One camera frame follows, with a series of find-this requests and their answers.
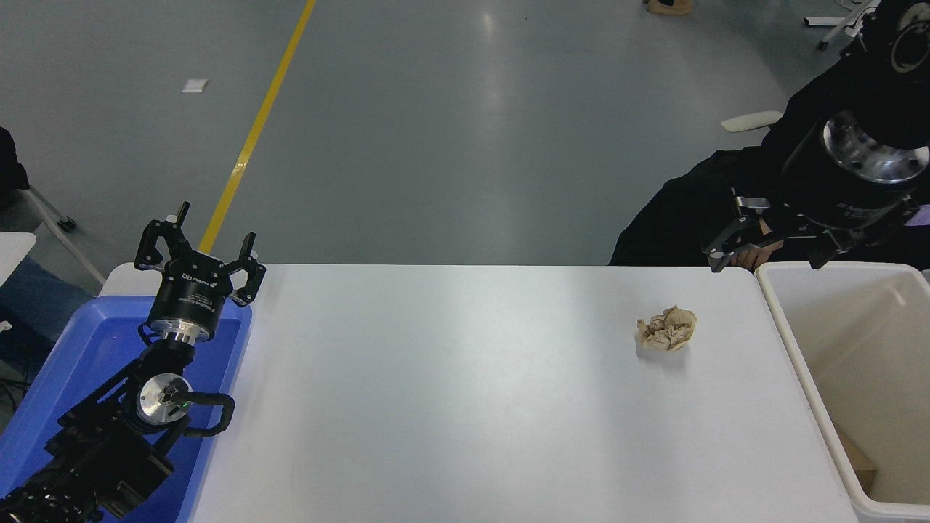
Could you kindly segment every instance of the chair leg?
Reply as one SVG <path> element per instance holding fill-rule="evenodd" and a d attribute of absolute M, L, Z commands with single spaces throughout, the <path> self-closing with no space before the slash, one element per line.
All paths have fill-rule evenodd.
<path fill-rule="evenodd" d="M 42 201 L 35 194 L 34 190 L 27 190 L 25 191 L 25 194 L 30 203 L 33 204 L 35 212 L 39 213 L 39 217 L 42 219 L 42 223 L 48 227 L 48 230 L 51 231 L 56 238 L 58 238 L 61 244 L 67 248 L 68 251 L 72 253 L 72 255 L 74 255 L 74 257 L 81 263 L 81 265 L 84 265 L 84 268 L 87 269 L 90 275 L 94 276 L 94 279 L 100 282 L 101 285 L 106 283 L 107 280 L 103 277 L 100 271 L 98 271 L 97 268 L 94 267 L 94 265 L 90 262 L 90 260 L 88 260 L 84 254 L 82 254 L 81 251 L 74 246 L 73 243 L 71 243 L 71 240 L 65 237 L 61 230 L 59 230 L 58 225 L 52 220 L 52 217 L 48 215 L 46 208 L 43 207 Z"/>
<path fill-rule="evenodd" d="M 55 213 L 55 216 L 57 216 L 59 219 L 57 221 L 57 224 L 62 231 L 64 231 L 65 233 L 69 233 L 77 227 L 77 223 L 74 222 L 74 219 L 72 219 L 72 217 L 65 216 L 63 212 L 61 212 L 60 210 L 58 210 L 58 208 L 53 206 L 52 203 L 48 201 L 48 198 L 46 198 L 44 194 L 40 193 L 39 190 L 36 189 L 34 186 L 30 186 L 29 189 L 27 190 L 35 194 L 35 196 L 39 198 L 39 200 L 42 201 L 42 203 L 45 204 L 47 208 L 51 209 L 51 211 Z"/>
<path fill-rule="evenodd" d="M 830 43 L 830 40 L 836 37 L 847 25 L 851 25 L 853 22 L 858 20 L 862 13 L 866 12 L 866 9 L 873 6 L 873 2 L 866 2 L 863 0 L 862 5 L 859 6 L 859 9 L 849 11 L 849 14 L 846 15 L 846 18 L 843 19 L 840 23 L 836 24 L 836 27 L 830 29 L 830 32 L 826 36 L 820 39 L 817 42 L 817 49 L 821 51 L 827 48 L 827 45 Z"/>

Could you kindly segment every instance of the human hand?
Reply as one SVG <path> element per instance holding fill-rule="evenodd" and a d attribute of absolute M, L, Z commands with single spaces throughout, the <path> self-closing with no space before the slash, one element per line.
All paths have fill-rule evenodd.
<path fill-rule="evenodd" d="M 759 220 L 759 226 L 762 227 L 762 234 L 767 235 L 772 232 L 772 229 L 769 228 L 768 224 L 764 220 Z M 768 262 L 772 253 L 776 250 L 779 250 L 785 245 L 784 240 L 777 241 L 776 243 L 763 248 L 750 247 L 730 260 L 730 266 L 732 267 L 742 267 L 747 271 L 753 272 L 759 268 L 765 262 Z"/>

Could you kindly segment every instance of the yellow floor line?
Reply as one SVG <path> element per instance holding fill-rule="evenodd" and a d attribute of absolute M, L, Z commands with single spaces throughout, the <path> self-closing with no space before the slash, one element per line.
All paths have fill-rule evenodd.
<path fill-rule="evenodd" d="M 236 189 L 239 188 L 239 182 L 242 181 L 243 175 L 246 174 L 248 160 L 252 157 L 252 151 L 255 150 L 255 144 L 259 141 L 261 130 L 265 127 L 265 121 L 268 120 L 268 113 L 272 111 L 274 99 L 278 96 L 278 90 L 281 89 L 281 84 L 285 81 L 287 67 L 290 66 L 291 59 L 294 58 L 294 51 L 297 50 L 297 45 L 300 43 L 303 30 L 307 27 L 307 20 L 310 19 L 310 13 L 313 11 L 314 4 L 316 4 L 316 0 L 307 0 L 307 5 L 304 6 L 303 12 L 300 13 L 300 20 L 297 22 L 297 27 L 294 28 L 294 33 L 291 34 L 290 42 L 287 43 L 285 55 L 281 57 L 281 63 L 278 64 L 278 70 L 274 73 L 272 84 L 268 87 L 268 92 L 265 93 L 265 100 L 261 103 L 261 108 L 259 109 L 258 115 L 255 117 L 255 122 L 252 123 L 252 130 L 248 132 L 246 144 L 242 146 L 239 159 L 236 160 L 235 167 L 232 168 L 230 179 L 226 182 L 226 188 L 223 189 L 222 196 L 219 197 L 217 208 L 213 210 L 213 217 L 210 218 L 210 223 L 206 226 L 204 237 L 200 240 L 198 250 L 201 252 L 210 252 L 213 248 L 213 243 L 217 240 L 219 228 L 222 226 L 223 220 L 226 219 L 226 212 L 233 202 Z"/>

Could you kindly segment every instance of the tan object on floor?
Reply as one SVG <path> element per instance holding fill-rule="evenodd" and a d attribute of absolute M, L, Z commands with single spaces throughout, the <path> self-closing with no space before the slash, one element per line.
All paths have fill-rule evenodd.
<path fill-rule="evenodd" d="M 865 454 L 862 453 L 862 450 L 859 450 L 859 447 L 845 434 L 840 431 L 836 431 L 836 435 L 840 437 L 840 444 L 843 445 L 843 450 L 846 451 L 846 457 L 849 458 L 849 464 L 853 465 L 853 471 L 856 473 L 856 479 L 859 480 L 859 485 L 862 486 L 862 491 L 869 495 L 872 485 L 875 484 L 875 477 L 878 475 L 878 467 L 875 466 Z"/>
<path fill-rule="evenodd" d="M 642 319 L 637 321 L 639 343 L 643 348 L 654 351 L 677 351 L 694 335 L 697 323 L 698 317 L 694 313 L 673 305 L 661 315 L 652 316 L 649 323 Z"/>
<path fill-rule="evenodd" d="M 673 17 L 690 15 L 692 9 L 691 0 L 674 0 L 670 6 L 659 0 L 644 0 L 643 3 L 647 4 L 646 10 L 650 13 Z"/>

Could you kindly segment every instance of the grey floor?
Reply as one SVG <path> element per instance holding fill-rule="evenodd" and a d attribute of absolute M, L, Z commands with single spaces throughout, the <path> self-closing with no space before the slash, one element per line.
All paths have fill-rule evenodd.
<path fill-rule="evenodd" d="M 831 0 L 695 3 L 319 0 L 213 254 L 606 263 L 662 182 L 763 136 L 721 120 L 836 60 L 802 24 Z M 104 274 L 183 199 L 199 241 L 303 4 L 0 0 L 0 125 Z M 33 256 L 94 290 L 47 231 Z"/>

